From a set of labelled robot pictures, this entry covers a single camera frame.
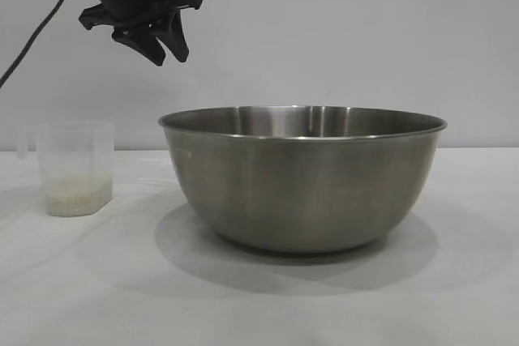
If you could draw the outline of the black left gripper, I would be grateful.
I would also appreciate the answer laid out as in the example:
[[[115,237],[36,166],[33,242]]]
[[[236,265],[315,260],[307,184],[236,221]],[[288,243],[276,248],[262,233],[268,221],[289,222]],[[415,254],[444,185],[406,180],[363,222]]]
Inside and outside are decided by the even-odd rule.
[[[100,0],[96,6],[86,8],[79,21],[90,30],[99,25],[116,27],[112,39],[141,54],[156,66],[165,60],[164,44],[179,62],[186,62],[189,48],[183,32],[179,11],[185,8],[198,10],[203,0]],[[151,32],[147,27],[133,27],[153,22]]]

